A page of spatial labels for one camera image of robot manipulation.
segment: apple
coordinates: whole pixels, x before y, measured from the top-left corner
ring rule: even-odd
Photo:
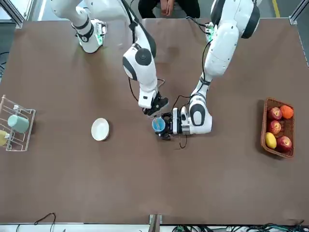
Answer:
[[[282,112],[278,107],[272,108],[268,113],[268,118],[271,120],[280,120],[282,118]]]
[[[278,134],[281,131],[280,122],[274,120],[268,126],[268,131],[273,134]]]
[[[277,148],[282,152],[287,152],[292,148],[292,141],[288,137],[282,136],[277,139]]]

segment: white bowl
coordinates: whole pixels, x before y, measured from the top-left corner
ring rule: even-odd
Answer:
[[[97,141],[103,141],[110,132],[110,125],[104,118],[98,118],[91,127],[91,135]]]

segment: black pants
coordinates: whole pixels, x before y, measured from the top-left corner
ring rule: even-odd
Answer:
[[[142,18],[155,18],[153,8],[160,0],[140,0],[139,12]],[[198,0],[176,0],[187,16],[192,18],[200,17]]]

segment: wicker basket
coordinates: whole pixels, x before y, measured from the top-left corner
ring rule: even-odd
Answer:
[[[284,158],[293,158],[294,156],[294,148],[295,148],[295,141],[294,141],[294,131],[295,131],[295,121],[294,121],[294,116],[290,119],[283,119],[279,120],[281,124],[281,131],[275,135],[276,138],[279,138],[281,136],[287,136],[291,139],[292,141],[292,149],[286,153],[279,152],[277,149],[270,149],[266,146],[265,144],[265,135],[267,132],[267,124],[269,123],[269,119],[267,119],[267,113],[269,110],[271,110],[273,107],[278,107],[280,108],[282,105],[288,105],[292,109],[294,109],[291,105],[277,101],[272,98],[267,98],[265,101],[265,106],[264,106],[264,115],[263,115],[263,125],[262,125],[262,135],[261,135],[261,145],[262,147],[275,155],[284,157]]]

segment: metal dish rack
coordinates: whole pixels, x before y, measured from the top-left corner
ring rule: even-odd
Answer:
[[[6,132],[5,139],[7,139],[7,142],[3,146],[6,148],[6,151],[28,150],[35,114],[36,110],[26,109],[3,95],[0,103],[0,130]],[[21,116],[29,120],[29,128],[25,133],[19,133],[7,125],[7,119],[11,115]]]

